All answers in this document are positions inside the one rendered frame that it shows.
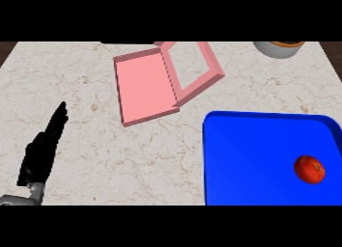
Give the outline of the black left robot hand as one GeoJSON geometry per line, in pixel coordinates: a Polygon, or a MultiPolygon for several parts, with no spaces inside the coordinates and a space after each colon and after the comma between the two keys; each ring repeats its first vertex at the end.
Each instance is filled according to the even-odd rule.
{"type": "Polygon", "coordinates": [[[34,182],[44,183],[47,181],[66,121],[65,102],[62,102],[49,121],[46,130],[37,134],[32,142],[26,145],[18,186],[28,186],[34,182]]]}

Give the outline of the pink open cardboard box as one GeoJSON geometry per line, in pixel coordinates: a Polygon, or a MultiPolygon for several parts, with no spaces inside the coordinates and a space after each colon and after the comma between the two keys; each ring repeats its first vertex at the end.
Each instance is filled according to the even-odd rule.
{"type": "Polygon", "coordinates": [[[208,71],[181,88],[170,48],[174,41],[158,41],[155,48],[114,58],[121,123],[140,124],[180,111],[180,107],[226,76],[209,43],[196,43],[208,71]]]}

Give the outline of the red tomato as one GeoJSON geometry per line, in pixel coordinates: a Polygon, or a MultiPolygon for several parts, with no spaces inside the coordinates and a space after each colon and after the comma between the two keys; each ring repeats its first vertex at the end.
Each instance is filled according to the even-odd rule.
{"type": "Polygon", "coordinates": [[[320,161],[310,155],[298,157],[294,163],[297,177],[310,184],[319,184],[325,179],[325,168],[320,161]]]}

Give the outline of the grey pot with brown rim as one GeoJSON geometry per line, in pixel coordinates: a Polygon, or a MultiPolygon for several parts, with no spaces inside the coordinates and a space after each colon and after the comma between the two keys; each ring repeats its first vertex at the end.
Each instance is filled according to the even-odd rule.
{"type": "Polygon", "coordinates": [[[257,41],[254,45],[260,52],[271,58],[286,59],[291,58],[301,46],[302,41],[257,41]]]}

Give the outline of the blue plastic tray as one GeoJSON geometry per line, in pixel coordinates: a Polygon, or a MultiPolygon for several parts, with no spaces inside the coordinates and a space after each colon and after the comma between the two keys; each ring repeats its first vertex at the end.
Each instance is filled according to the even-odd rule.
{"type": "Polygon", "coordinates": [[[342,128],[330,117],[212,111],[202,146],[208,205],[342,206],[342,128]],[[325,168],[319,184],[294,172],[302,155],[325,168]]]}

